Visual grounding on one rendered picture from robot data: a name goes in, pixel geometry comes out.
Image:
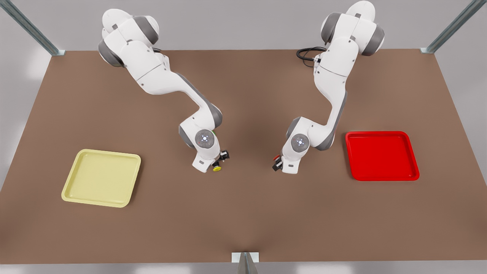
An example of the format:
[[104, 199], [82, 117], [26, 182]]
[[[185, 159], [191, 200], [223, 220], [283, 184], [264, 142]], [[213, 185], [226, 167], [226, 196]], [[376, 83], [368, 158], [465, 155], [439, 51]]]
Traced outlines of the red square tray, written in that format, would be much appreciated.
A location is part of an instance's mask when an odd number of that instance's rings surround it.
[[409, 136], [402, 131], [351, 131], [345, 135], [351, 175], [361, 182], [419, 179]]

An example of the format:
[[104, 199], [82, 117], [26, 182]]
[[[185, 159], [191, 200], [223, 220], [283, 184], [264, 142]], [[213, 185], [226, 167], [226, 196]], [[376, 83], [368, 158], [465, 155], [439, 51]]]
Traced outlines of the silver frame post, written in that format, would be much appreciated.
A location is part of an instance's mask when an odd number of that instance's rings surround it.
[[420, 52], [434, 54], [486, 3], [487, 0], [472, 0], [427, 47], [420, 48]]
[[64, 56], [65, 50], [57, 48], [19, 9], [11, 0], [0, 0], [0, 7], [18, 23], [39, 45], [51, 56]]
[[231, 262], [238, 263], [237, 274], [258, 274], [255, 264], [259, 262], [258, 252], [231, 253]]

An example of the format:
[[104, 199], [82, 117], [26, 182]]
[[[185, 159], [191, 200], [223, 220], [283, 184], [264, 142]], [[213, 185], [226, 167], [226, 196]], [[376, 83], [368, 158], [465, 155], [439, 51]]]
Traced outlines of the pale yellow square tray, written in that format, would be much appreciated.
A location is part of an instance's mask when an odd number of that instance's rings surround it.
[[83, 149], [63, 187], [64, 201], [123, 208], [129, 204], [141, 165], [136, 154]]

